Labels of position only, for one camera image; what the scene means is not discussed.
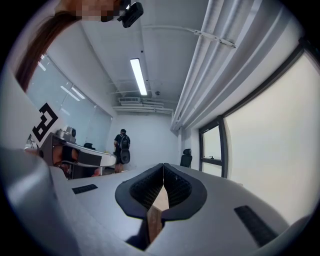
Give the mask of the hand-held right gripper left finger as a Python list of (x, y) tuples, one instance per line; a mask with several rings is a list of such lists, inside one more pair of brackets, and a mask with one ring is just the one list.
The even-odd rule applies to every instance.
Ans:
[(127, 244), (146, 250), (163, 229), (164, 165), (162, 163), (100, 177), (73, 179), (72, 189), (95, 185), (76, 193), (99, 224)]

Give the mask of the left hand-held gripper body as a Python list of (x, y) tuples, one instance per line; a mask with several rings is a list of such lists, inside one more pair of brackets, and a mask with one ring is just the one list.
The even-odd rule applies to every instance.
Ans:
[(27, 138), (26, 151), (41, 157), (48, 165), (53, 164), (53, 148), (55, 146), (68, 146), (72, 133), (63, 128), (62, 119), (45, 103), (40, 109), (40, 122), (31, 129)]

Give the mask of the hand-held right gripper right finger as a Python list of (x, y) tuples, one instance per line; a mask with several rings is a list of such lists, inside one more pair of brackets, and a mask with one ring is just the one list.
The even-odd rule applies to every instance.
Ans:
[(273, 238), (288, 227), (285, 219), (242, 185), (215, 175), (171, 165), (179, 176), (203, 184), (207, 197), (190, 218), (166, 221), (146, 253), (152, 256), (248, 256), (260, 248), (238, 216), (236, 209), (247, 207), (248, 217), (259, 217)]

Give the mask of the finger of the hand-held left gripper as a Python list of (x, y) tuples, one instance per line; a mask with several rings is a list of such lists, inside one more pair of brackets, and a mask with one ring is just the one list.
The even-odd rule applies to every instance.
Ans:
[(110, 167), (116, 164), (114, 154), (96, 151), (90, 148), (77, 146), (78, 158), (76, 163), (83, 167)]

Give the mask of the person's left hand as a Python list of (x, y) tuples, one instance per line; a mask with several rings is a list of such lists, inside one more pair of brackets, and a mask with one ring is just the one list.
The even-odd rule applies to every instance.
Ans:
[(52, 151), (52, 160), (54, 166), (77, 163), (79, 151), (66, 145), (57, 145)]

